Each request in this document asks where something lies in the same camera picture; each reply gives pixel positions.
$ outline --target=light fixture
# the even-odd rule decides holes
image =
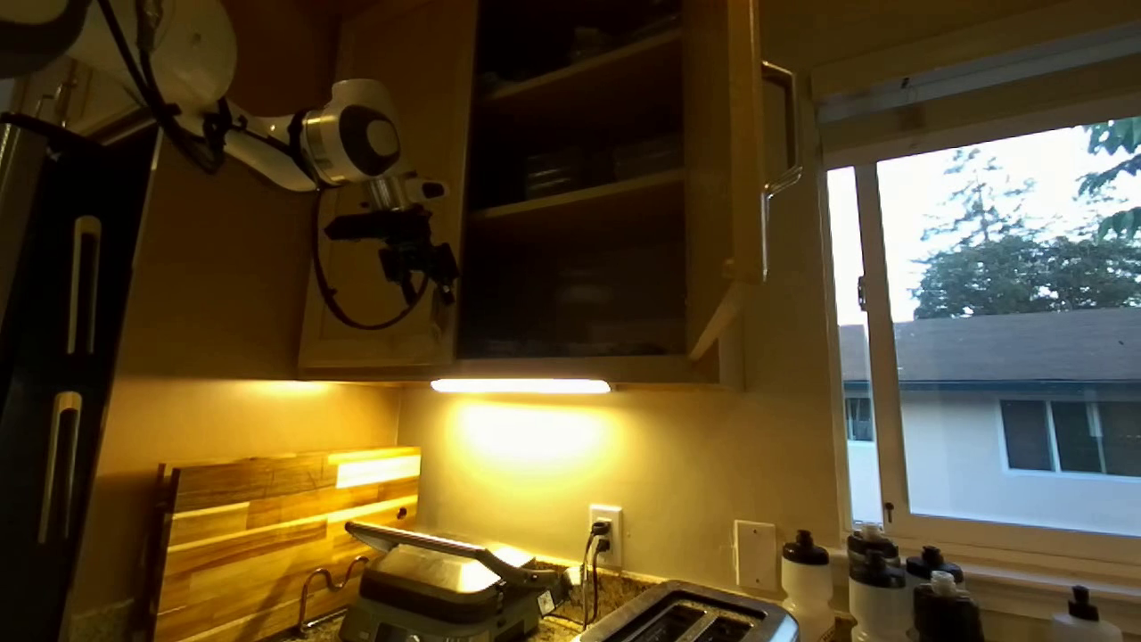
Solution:
[[[434,377],[434,392],[503,392],[503,396],[604,396],[602,377]]]
[[[386,484],[401,478],[420,478],[420,451],[376,456],[376,451],[351,451],[351,455],[330,455],[327,463],[333,463],[333,490],[356,490],[356,484]]]

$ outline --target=power cord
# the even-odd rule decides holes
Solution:
[[[417,312],[417,304],[424,301],[424,294],[428,294],[428,275],[413,285],[413,294],[408,294],[408,301],[401,304],[401,312],[395,312],[392,318],[386,318],[386,321],[361,321],[361,318],[351,318],[338,301],[333,301],[333,285],[330,285],[330,280],[327,280],[327,271],[323,271],[323,261],[322,261],[322,211],[323,211],[323,204],[333,204],[333,191],[323,191],[322,195],[316,195],[316,204],[314,204],[314,246],[308,246],[308,265],[314,265],[314,280],[316,280],[316,294],[322,294],[322,304],[330,312],[330,318],[333,321],[342,321],[342,324],[348,324],[348,327],[356,327],[356,331],[380,331],[380,327],[392,327],[392,324],[398,324],[406,315],[413,315]]]
[[[161,131],[174,142],[177,153],[185,153],[194,167],[213,176],[223,163],[219,145],[223,145],[226,124],[207,117],[207,141],[200,141],[174,120],[177,111],[161,98],[153,69],[149,69],[153,29],[158,29],[153,22],[161,22],[161,9],[147,9],[143,0],[134,0],[140,57],[133,53],[129,35],[110,9],[110,0],[99,0],[99,11],[110,29],[118,57],[129,69],[134,94],[147,104],[147,111],[158,117]]]
[[[597,552],[608,550],[608,523],[594,520],[579,552],[579,628],[597,622]]]
[[[308,578],[305,578],[304,589],[300,589],[300,614],[294,614],[294,626],[289,628],[291,638],[305,638],[305,628],[314,626],[314,616],[305,614],[308,594],[314,594],[314,578],[322,578],[327,594],[342,594],[342,589],[348,589],[348,581],[356,578],[356,572],[364,573],[364,567],[365,567],[365,558],[348,560],[348,567],[344,567],[342,578],[330,578],[327,567],[314,567]]]

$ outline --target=black appliance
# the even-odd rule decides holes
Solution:
[[[348,520],[344,533],[386,550],[364,572],[342,642],[515,642],[538,633],[552,607],[550,563],[508,563],[491,550],[430,533]]]
[[[4,638],[64,638],[153,150],[0,124]]]

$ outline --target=white bottle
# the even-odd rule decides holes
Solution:
[[[848,614],[850,642],[912,638],[912,589],[899,547],[873,529],[848,537]]]
[[[1054,614],[1047,626],[1047,642],[1121,642],[1120,628],[1099,622],[1099,607],[1085,586],[1074,586],[1074,601],[1064,614]]]
[[[799,533],[795,544],[780,550],[780,589],[784,611],[799,626],[801,642],[821,642],[830,636],[830,563],[825,550],[812,544],[812,533]]]

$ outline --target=wooden cabinet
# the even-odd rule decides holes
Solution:
[[[451,40],[386,53],[408,69],[428,57],[434,85],[420,69],[420,85],[398,85],[408,69],[395,84],[380,66],[371,71],[398,116],[430,120],[401,117],[401,141],[434,145],[443,156],[413,163],[451,187],[434,229],[463,233],[456,318],[438,324],[424,307],[395,331],[364,334],[308,304],[304,369],[708,377],[708,346],[759,280],[757,9],[481,0],[451,17],[477,22],[474,66],[451,50],[470,35],[444,27]],[[342,252],[330,267],[344,282],[376,280],[373,258]]]

